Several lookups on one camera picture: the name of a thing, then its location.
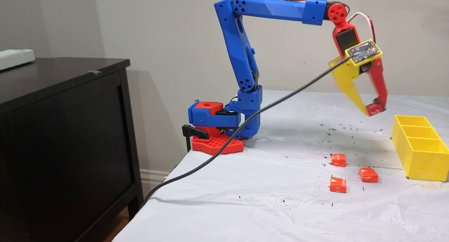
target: black cable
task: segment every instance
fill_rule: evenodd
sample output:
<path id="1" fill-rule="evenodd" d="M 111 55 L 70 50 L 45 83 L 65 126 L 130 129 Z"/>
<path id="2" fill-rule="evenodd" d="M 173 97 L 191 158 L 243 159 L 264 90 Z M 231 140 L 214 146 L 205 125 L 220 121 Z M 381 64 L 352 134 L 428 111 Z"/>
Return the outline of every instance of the black cable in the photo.
<path id="1" fill-rule="evenodd" d="M 371 18 L 370 17 L 368 17 L 368 18 L 369 18 L 369 21 L 371 21 L 371 29 L 373 30 L 373 42 L 376 43 L 376 35 L 374 34 L 374 24 L 373 24 L 373 21 L 371 20 Z"/>
<path id="2" fill-rule="evenodd" d="M 230 103 L 230 102 L 232 102 L 232 100 L 234 100 L 234 98 L 237 98 L 237 96 L 235 96 L 235 97 L 231 98 L 231 100 L 229 101 L 229 103 Z"/>
<path id="3" fill-rule="evenodd" d="M 150 199 L 150 197 L 154 194 L 154 192 L 156 192 L 158 189 L 162 188 L 163 186 L 172 183 L 174 181 L 180 180 L 182 178 L 185 178 L 191 174 L 193 174 L 194 172 L 200 170 L 201 168 L 205 167 L 207 164 L 209 164 L 211 161 L 213 161 L 216 157 L 218 157 L 218 155 L 221 154 L 221 152 L 229 145 L 229 143 L 231 143 L 231 141 L 239 134 L 239 132 L 257 115 L 261 114 L 262 112 L 270 109 L 273 106 L 278 105 L 279 103 L 282 103 L 283 101 L 289 99 L 290 97 L 298 94 L 299 92 L 301 92 L 302 90 L 304 90 L 305 88 L 309 87 L 310 85 L 314 84 L 316 81 L 318 81 L 319 79 L 323 78 L 325 75 L 327 75 L 328 73 L 330 73 L 332 70 L 334 70 L 335 68 L 337 68 L 338 66 L 342 65 L 343 63 L 345 63 L 346 61 L 348 61 L 350 58 L 352 58 L 354 55 L 350 56 L 350 57 L 346 57 L 343 60 L 340 60 L 339 63 L 335 64 L 334 66 L 328 68 L 326 71 L 324 71 L 322 74 L 320 74 L 319 76 L 315 77 L 313 80 L 311 80 L 310 82 L 308 82 L 307 84 L 305 84 L 304 86 L 300 87 L 299 89 L 293 91 L 292 93 L 280 98 L 279 100 L 274 101 L 273 103 L 270 103 L 269 105 L 263 107 L 262 109 L 256 111 L 254 114 L 252 114 L 247 120 L 245 120 L 245 122 L 242 123 L 242 125 L 239 126 L 239 128 L 237 128 L 233 135 L 231 135 L 231 137 L 229 137 L 228 141 L 226 141 L 226 143 L 223 144 L 223 146 L 214 154 L 212 155 L 212 157 L 210 157 L 208 160 L 206 160 L 205 162 L 203 162 L 201 165 L 199 165 L 198 167 L 190 170 L 189 172 L 179 175 L 175 178 L 171 178 L 169 180 L 164 181 L 163 183 L 160 183 L 159 185 L 157 185 L 154 189 L 152 189 L 148 195 L 145 197 L 145 199 L 143 200 L 143 203 L 141 205 L 141 207 L 139 208 L 139 210 L 146 204 L 146 202 Z"/>

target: yellow box compartment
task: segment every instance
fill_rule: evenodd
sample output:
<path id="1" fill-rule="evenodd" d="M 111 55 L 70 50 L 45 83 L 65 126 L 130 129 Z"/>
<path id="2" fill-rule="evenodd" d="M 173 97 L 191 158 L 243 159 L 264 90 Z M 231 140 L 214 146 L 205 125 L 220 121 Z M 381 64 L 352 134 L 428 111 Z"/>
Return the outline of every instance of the yellow box compartment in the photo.
<path id="1" fill-rule="evenodd" d="M 449 149 L 427 118 L 396 115 L 391 138 L 409 178 L 446 181 Z"/>

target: black clamp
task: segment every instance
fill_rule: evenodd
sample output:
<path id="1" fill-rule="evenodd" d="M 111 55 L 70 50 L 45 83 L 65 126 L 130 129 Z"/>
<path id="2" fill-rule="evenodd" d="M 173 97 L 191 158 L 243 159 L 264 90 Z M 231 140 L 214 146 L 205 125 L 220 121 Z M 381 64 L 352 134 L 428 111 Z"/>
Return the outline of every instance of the black clamp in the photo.
<path id="1" fill-rule="evenodd" d="M 190 137 L 191 136 L 196 136 L 202 140 L 209 139 L 209 134 L 206 131 L 197 129 L 191 125 L 183 125 L 182 126 L 182 135 L 184 137 L 186 137 L 187 152 L 189 152 L 192 149 L 192 147 L 190 145 Z"/>

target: red and white wire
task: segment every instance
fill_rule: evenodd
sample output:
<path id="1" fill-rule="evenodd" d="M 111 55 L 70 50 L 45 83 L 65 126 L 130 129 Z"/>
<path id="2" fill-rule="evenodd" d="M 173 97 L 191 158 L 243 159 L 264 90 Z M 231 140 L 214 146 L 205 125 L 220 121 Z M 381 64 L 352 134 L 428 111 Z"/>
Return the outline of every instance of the red and white wire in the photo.
<path id="1" fill-rule="evenodd" d="M 374 37 L 374 27 L 373 27 L 373 22 L 371 21 L 371 18 L 369 18 L 369 16 L 367 16 L 366 14 L 361 13 L 361 12 L 356 12 L 356 13 L 354 13 L 350 18 L 348 18 L 347 22 L 348 22 L 348 23 L 351 22 L 351 20 L 352 20 L 353 18 L 355 18 L 357 15 L 363 16 L 363 17 L 366 18 L 366 20 L 368 21 L 369 29 L 371 30 L 371 37 L 373 38 L 373 42 L 375 43 L 376 41 L 375 41 L 375 37 Z"/>

